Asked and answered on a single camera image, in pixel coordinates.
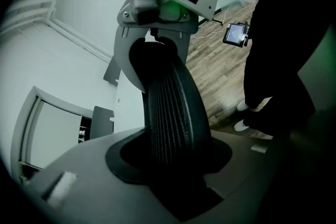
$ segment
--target white sneaker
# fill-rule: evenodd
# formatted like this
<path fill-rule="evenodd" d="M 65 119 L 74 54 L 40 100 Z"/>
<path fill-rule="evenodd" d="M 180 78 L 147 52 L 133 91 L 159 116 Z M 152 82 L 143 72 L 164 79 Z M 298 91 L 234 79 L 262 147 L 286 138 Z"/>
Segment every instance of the white sneaker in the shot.
<path fill-rule="evenodd" d="M 247 104 L 245 104 L 245 99 L 241 100 L 241 102 L 237 106 L 238 111 L 244 111 L 244 110 L 247 110 L 249 108 L 250 107 Z"/>
<path fill-rule="evenodd" d="M 241 131 L 246 130 L 248 128 L 248 126 L 245 126 L 243 122 L 244 122 L 244 120 L 241 120 L 241 121 L 239 121 L 235 124 L 234 129 L 235 129 L 236 132 L 241 132 Z"/>

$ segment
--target laminate floor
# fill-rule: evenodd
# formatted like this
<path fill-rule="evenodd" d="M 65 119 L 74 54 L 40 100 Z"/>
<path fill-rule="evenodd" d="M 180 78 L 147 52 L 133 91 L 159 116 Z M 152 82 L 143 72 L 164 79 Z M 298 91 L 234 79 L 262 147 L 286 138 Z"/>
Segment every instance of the laminate floor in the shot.
<path fill-rule="evenodd" d="M 222 41 L 228 23 L 250 22 L 254 8 L 255 4 L 245 4 L 217 14 L 215 19 L 224 21 L 224 26 L 203 23 L 194 35 L 197 38 L 191 39 L 186 66 L 201 94 L 212 130 L 269 138 L 256 130 L 237 133 L 233 129 L 244 118 L 243 113 L 237 112 L 237 104 L 244 98 L 244 68 L 251 40 L 243 48 Z"/>

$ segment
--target gray panel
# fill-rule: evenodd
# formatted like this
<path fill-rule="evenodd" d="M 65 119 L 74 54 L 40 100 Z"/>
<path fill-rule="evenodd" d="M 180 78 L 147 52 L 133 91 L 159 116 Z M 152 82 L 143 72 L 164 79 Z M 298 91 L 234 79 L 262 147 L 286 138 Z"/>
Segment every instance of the gray panel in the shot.
<path fill-rule="evenodd" d="M 132 45 L 139 38 L 145 38 L 148 30 L 149 28 L 127 28 L 119 25 L 115 33 L 114 41 L 114 56 L 118 66 L 124 72 L 128 80 L 142 92 L 145 92 L 145 88 L 131 65 L 129 54 Z"/>
<path fill-rule="evenodd" d="M 109 109 L 95 106 L 93 110 L 90 140 L 113 133 L 113 122 L 110 118 L 114 117 L 114 112 Z"/>
<path fill-rule="evenodd" d="M 115 80 L 119 79 L 121 69 L 115 60 L 116 59 L 113 56 L 109 63 L 109 66 L 106 69 L 104 80 L 108 81 L 109 83 L 115 86 L 118 86 L 118 83 Z"/>
<path fill-rule="evenodd" d="M 57 176 L 69 171 L 77 174 L 78 179 L 58 208 L 58 212 L 68 219 L 83 223 L 178 223 L 153 195 L 149 186 L 127 184 L 115 177 L 106 166 L 105 154 L 108 148 L 139 130 L 116 133 L 79 144 L 37 173 L 29 188 L 42 195 Z M 255 144 L 267 146 L 269 141 L 219 132 L 212 135 L 225 141 L 233 150 L 232 159 L 219 173 L 205 176 L 207 186 L 221 195 L 224 201 L 187 223 L 239 223 L 242 218 L 244 222 L 253 222 L 250 217 L 256 213 L 262 194 L 247 199 L 243 193 L 234 201 L 237 210 L 249 209 L 244 209 L 246 214 L 242 210 L 241 214 L 237 214 L 237 211 L 232 213 L 232 201 L 228 199 L 237 193 L 242 184 L 248 187 L 247 182 L 256 169 L 269 169 L 267 163 L 270 150 L 266 154 L 250 150 Z M 262 174 L 255 175 L 250 187 L 267 189 L 266 182 L 261 179 Z"/>

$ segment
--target cable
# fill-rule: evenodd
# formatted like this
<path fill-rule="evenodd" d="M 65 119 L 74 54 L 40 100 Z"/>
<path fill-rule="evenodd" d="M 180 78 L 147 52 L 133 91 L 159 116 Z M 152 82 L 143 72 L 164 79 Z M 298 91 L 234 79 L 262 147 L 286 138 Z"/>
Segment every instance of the cable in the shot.
<path fill-rule="evenodd" d="M 207 36 L 205 36 L 205 37 L 192 37 L 192 38 L 196 38 L 196 39 L 199 39 L 199 38 L 206 38 L 206 37 L 208 37 L 208 36 L 211 36 L 212 34 L 221 33 L 221 32 L 226 32 L 226 31 L 213 32 L 213 33 L 211 33 L 211 34 L 209 34 L 209 35 L 207 35 Z"/>
<path fill-rule="evenodd" d="M 224 12 L 224 19 L 223 19 L 223 21 L 222 21 L 222 25 L 224 24 L 225 17 L 226 17 L 226 13 L 228 12 L 229 9 L 230 9 L 230 8 L 228 8 L 228 9 Z"/>

